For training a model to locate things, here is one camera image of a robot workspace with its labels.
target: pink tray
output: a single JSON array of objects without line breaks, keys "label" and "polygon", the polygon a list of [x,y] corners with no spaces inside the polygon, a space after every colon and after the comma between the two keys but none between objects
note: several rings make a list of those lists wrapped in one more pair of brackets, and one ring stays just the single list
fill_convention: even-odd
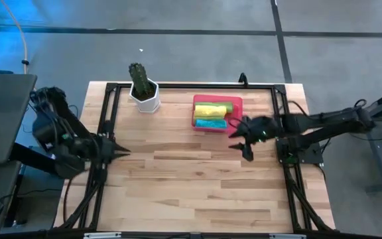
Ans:
[{"label": "pink tray", "polygon": [[208,131],[208,132],[218,132],[218,133],[227,133],[228,135],[232,134],[235,131],[235,128],[230,126],[228,122],[226,129],[217,129],[217,128],[206,128],[206,127],[196,127],[194,125],[194,110],[196,108],[195,103],[196,102],[232,102],[233,104],[233,111],[230,114],[226,114],[225,120],[229,117],[241,119],[243,116],[243,99],[240,97],[234,97],[234,96],[210,96],[210,95],[195,95],[194,99],[192,101],[192,118],[191,118],[191,125],[192,128],[196,131]]}]

